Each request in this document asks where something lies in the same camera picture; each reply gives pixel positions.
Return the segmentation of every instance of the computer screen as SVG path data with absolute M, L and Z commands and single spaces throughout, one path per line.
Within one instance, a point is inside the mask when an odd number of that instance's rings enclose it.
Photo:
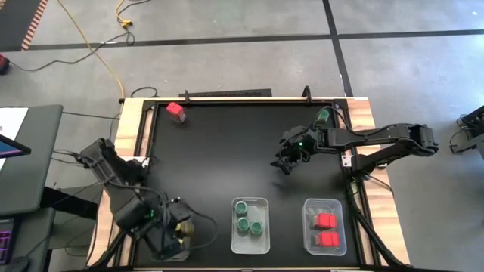
M 30 148 L 0 135 L 0 159 L 30 154 Z

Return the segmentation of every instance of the concrete floor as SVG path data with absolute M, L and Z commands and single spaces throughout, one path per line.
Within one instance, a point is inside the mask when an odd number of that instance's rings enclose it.
M 64 0 L 90 42 L 122 33 L 117 0 Z M 484 29 L 484 3 L 471 0 L 330 1 L 338 33 Z M 232 36 L 328 34 L 319 0 L 155 0 L 129 9 L 138 41 Z M 34 45 L 82 42 L 50 1 Z M 430 158 L 408 157 L 389 167 L 389 177 L 411 262 L 416 267 L 480 270 L 484 253 L 484 165 L 477 153 L 453 156 L 448 140 L 462 113 L 484 104 L 484 36 L 342 40 L 355 96 L 369 97 L 377 126 L 428 124 L 441 150 Z M 75 60 L 87 50 L 5 54 L 24 67 L 53 59 Z M 271 88 L 274 96 L 299 96 L 310 85 L 318 96 L 344 96 L 330 40 L 104 48 L 126 90 L 154 86 L 160 96 L 189 91 Z M 13 69 L 0 77 L 0 106 L 63 104 L 65 110 L 114 116 L 119 90 L 91 57 L 75 66 L 37 73 Z M 107 137 L 109 120 L 64 115 L 56 147 L 80 150 Z M 78 187 L 91 173 L 52 163 L 48 184 Z M 56 252 L 51 271 L 80 268 Z

